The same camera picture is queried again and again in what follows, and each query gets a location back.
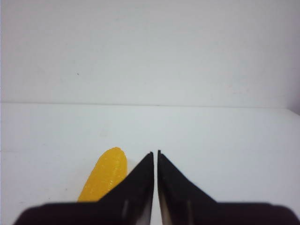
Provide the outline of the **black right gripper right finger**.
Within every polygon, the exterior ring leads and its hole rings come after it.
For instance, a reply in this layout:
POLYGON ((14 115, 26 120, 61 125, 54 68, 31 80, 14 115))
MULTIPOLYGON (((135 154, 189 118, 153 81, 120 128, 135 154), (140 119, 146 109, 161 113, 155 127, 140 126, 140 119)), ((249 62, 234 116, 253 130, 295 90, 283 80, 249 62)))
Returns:
POLYGON ((288 207, 265 202, 217 202, 198 188, 160 151, 157 189, 168 225, 295 225, 288 207))

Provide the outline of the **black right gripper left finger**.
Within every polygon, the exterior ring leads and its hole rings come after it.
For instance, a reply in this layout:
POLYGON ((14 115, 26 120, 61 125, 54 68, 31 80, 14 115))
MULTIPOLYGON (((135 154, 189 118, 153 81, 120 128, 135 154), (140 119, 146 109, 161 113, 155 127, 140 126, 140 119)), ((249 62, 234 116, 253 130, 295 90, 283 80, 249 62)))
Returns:
POLYGON ((148 225, 154 192, 153 153, 97 202, 55 202, 23 211, 16 225, 148 225))

